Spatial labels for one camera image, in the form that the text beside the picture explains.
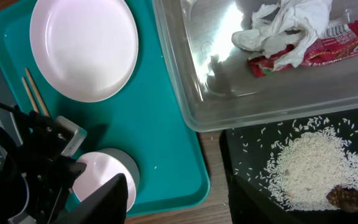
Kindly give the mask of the white rice pile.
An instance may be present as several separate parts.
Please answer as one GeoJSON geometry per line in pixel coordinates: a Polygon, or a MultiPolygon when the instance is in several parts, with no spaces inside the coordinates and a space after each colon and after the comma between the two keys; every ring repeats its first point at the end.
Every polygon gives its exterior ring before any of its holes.
{"type": "Polygon", "coordinates": [[[326,198],[335,186],[358,190],[358,152],[351,152],[350,142],[337,135],[334,127],[311,130],[321,124],[321,116],[295,131],[301,135],[286,144],[275,143],[261,176],[268,180],[268,191],[288,211],[340,210],[326,198]]]}

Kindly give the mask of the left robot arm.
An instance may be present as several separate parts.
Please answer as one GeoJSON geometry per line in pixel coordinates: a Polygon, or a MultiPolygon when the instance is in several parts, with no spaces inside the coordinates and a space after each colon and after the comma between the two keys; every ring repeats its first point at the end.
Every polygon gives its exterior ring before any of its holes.
{"type": "Polygon", "coordinates": [[[85,164],[64,156],[73,134],[38,112],[13,114],[22,144],[0,127],[0,223],[53,223],[85,164]]]}

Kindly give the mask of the pink bowl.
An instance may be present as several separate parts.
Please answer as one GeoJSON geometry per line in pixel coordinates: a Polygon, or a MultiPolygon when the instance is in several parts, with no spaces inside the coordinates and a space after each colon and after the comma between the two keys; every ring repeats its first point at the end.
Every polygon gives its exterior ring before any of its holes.
{"type": "MultiPolygon", "coordinates": [[[[98,151],[88,152],[80,156],[77,161],[86,164],[85,171],[74,181],[73,192],[79,201],[85,200],[93,192],[98,190],[107,181],[117,174],[108,171],[108,155],[98,151]]],[[[130,174],[125,175],[128,189],[127,210],[130,210],[135,204],[137,191],[131,182],[130,174]]]]}

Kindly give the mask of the wooden chopstick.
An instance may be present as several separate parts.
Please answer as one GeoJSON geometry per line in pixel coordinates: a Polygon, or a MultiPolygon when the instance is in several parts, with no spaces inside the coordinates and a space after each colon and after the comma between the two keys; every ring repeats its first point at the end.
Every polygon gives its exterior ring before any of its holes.
{"type": "Polygon", "coordinates": [[[24,77],[22,77],[21,80],[22,80],[22,84],[23,84],[23,86],[25,88],[25,91],[27,93],[27,96],[29,97],[29,100],[30,100],[30,103],[32,105],[33,110],[35,112],[39,113],[40,112],[39,107],[38,107],[37,103],[35,102],[34,96],[33,96],[32,92],[30,90],[30,87],[29,87],[29,85],[27,83],[27,80],[24,77]]]}
{"type": "Polygon", "coordinates": [[[34,98],[37,99],[37,102],[38,102],[38,104],[39,104],[39,106],[40,106],[40,108],[41,108],[42,113],[43,113],[45,116],[50,117],[50,113],[49,113],[49,111],[48,111],[48,109],[47,109],[47,106],[46,106],[46,104],[45,104],[45,102],[44,102],[44,100],[43,100],[43,98],[42,98],[42,95],[41,95],[40,92],[39,92],[39,89],[37,88],[37,85],[36,85],[36,83],[35,83],[35,81],[34,81],[32,75],[31,75],[29,69],[28,69],[28,68],[25,68],[24,70],[25,70],[25,74],[26,74],[26,76],[27,76],[27,79],[28,79],[28,81],[29,81],[29,83],[30,83],[32,92],[33,92],[34,95],[35,95],[34,98]]]}

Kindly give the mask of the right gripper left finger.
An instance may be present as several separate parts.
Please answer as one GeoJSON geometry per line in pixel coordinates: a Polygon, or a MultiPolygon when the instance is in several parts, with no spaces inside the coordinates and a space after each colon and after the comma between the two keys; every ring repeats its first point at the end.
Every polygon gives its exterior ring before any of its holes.
{"type": "Polygon", "coordinates": [[[83,200],[72,212],[54,221],[58,224],[123,224],[128,189],[124,174],[117,174],[83,200]]]}

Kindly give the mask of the large pink plate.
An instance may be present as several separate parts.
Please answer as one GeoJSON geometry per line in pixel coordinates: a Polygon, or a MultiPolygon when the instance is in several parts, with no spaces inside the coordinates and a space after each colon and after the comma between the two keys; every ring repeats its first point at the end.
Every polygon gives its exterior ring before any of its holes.
{"type": "Polygon", "coordinates": [[[123,0],[38,0],[30,46],[46,81],[84,103],[118,93],[134,72],[139,38],[123,0]]]}

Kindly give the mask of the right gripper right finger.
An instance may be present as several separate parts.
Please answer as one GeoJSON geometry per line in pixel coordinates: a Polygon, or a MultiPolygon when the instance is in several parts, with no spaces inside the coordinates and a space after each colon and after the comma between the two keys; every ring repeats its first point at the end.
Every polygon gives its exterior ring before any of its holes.
{"type": "Polygon", "coordinates": [[[233,224],[303,224],[238,175],[228,178],[233,224]]]}

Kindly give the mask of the brown food scrap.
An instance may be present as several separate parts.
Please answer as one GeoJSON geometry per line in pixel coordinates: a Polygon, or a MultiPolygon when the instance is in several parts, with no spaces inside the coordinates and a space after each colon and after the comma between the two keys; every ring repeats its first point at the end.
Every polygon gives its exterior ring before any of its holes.
{"type": "Polygon", "coordinates": [[[358,212],[358,190],[335,186],[327,194],[326,198],[329,203],[348,213],[358,212]]]}

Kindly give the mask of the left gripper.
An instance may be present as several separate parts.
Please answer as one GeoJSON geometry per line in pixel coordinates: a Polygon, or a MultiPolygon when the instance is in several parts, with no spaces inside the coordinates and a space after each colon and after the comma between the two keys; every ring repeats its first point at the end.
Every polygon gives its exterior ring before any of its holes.
{"type": "Polygon", "coordinates": [[[31,111],[30,115],[12,114],[22,145],[14,159],[25,173],[28,187],[25,212],[36,223],[52,223],[65,207],[76,178],[86,165],[61,155],[68,135],[55,119],[31,111]]]}

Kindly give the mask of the red snack wrapper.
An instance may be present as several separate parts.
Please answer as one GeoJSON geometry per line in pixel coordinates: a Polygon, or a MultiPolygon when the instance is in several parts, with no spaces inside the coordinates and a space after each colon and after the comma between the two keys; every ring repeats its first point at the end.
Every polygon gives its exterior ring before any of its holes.
{"type": "MultiPolygon", "coordinates": [[[[247,64],[254,76],[264,77],[275,72],[273,63],[282,55],[291,52],[295,46],[286,44],[284,50],[270,58],[263,55],[250,58],[247,64]]],[[[358,21],[330,27],[325,37],[317,39],[305,53],[302,67],[324,66],[358,55],[358,21]]]]}

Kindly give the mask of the white napkin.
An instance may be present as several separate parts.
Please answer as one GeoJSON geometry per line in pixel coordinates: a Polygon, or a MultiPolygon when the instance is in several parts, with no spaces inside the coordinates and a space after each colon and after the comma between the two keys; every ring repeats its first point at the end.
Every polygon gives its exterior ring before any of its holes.
{"type": "Polygon", "coordinates": [[[273,62],[277,71],[286,65],[297,67],[308,48],[329,24],[332,0],[280,0],[262,4],[252,13],[251,28],[232,34],[232,43],[242,50],[261,52],[269,59],[293,45],[294,49],[273,62]]]}

